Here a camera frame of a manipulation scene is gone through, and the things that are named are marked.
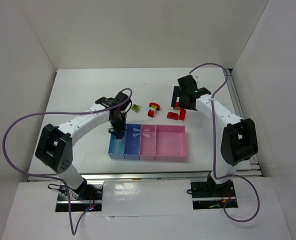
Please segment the purple lego brick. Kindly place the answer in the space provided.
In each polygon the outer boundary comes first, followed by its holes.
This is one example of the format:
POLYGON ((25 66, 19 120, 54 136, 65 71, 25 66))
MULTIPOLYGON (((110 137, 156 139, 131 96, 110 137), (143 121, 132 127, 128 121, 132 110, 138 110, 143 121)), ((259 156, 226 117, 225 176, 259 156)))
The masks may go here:
POLYGON ((124 132, 115 132, 114 135, 117 140, 120 140, 124 137, 124 132))

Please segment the red rectangular lego brick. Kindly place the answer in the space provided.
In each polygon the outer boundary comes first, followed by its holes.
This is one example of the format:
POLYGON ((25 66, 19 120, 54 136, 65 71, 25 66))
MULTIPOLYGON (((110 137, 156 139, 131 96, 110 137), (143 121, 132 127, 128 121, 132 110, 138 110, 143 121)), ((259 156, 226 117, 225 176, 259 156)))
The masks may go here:
POLYGON ((186 118, 186 109, 182 108, 182 109, 180 110, 180 113, 179 113, 179 117, 178 117, 178 119, 179 119, 180 121, 184 121, 185 118, 186 118))

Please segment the red rounded lego brick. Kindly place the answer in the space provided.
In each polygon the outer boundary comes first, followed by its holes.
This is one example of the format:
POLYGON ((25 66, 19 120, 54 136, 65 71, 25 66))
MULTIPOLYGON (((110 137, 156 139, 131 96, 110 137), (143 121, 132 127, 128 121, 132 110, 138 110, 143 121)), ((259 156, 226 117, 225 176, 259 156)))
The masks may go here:
POLYGON ((180 103, 179 103, 179 102, 176 102, 176 103, 175 103, 175 106, 173 107, 173 109, 174 109, 175 111, 180 111, 180 110, 182 109, 182 107, 180 106, 180 103))

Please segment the red curved lego brick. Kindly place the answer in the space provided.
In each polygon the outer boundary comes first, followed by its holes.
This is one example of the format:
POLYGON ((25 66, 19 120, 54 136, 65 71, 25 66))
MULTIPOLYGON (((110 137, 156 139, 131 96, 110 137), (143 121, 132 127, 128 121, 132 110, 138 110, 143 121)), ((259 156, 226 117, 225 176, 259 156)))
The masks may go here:
POLYGON ((176 113, 176 112, 168 112, 166 117, 168 119, 176 120, 177 121, 179 119, 179 114, 176 113))

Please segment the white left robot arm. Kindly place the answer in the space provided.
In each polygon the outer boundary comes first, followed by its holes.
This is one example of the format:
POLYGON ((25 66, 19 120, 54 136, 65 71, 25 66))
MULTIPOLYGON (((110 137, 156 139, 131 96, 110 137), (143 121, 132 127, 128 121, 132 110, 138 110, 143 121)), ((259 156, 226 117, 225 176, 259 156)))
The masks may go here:
POLYGON ((51 168, 57 176, 82 198, 89 189, 85 178, 73 165, 73 147, 82 137, 96 127, 110 123, 108 132, 117 139, 126 132, 126 109, 132 103, 131 96, 118 92, 115 97, 101 97, 85 112, 60 125, 43 127, 35 156, 51 168))

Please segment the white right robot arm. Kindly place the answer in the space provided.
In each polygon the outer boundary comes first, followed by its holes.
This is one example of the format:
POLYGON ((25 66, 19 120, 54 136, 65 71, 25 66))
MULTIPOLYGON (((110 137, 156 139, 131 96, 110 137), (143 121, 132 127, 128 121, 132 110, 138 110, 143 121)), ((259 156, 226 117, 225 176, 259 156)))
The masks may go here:
POLYGON ((241 163, 258 152, 256 126, 250 118, 243 119, 218 102, 205 87, 198 88, 191 75, 177 80, 171 105, 198 111, 212 120, 213 161, 203 191, 219 197, 226 190, 241 163))

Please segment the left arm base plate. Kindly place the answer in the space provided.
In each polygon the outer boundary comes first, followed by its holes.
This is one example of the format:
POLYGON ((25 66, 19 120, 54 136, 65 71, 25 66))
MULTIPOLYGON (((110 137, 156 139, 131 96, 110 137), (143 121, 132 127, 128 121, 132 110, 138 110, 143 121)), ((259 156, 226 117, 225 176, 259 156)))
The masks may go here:
MULTIPOLYGON (((50 183, 47 187, 50 190, 57 191, 55 212, 67 213, 69 211, 68 191, 64 184, 50 183)), ((81 195, 70 190, 71 212, 83 212, 86 208, 89 208, 89 212, 101 212, 103 190, 104 184, 102 182, 89 183, 85 192, 81 195)))

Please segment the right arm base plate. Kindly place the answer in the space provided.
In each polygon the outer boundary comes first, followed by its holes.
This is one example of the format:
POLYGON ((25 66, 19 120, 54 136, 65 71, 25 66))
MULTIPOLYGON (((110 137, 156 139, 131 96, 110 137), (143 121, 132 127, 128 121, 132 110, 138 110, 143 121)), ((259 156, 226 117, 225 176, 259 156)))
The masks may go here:
POLYGON ((212 210, 226 208, 238 208, 235 187, 232 181, 221 189, 211 191, 206 182, 191 182, 190 189, 186 193, 192 197, 194 210, 212 210))

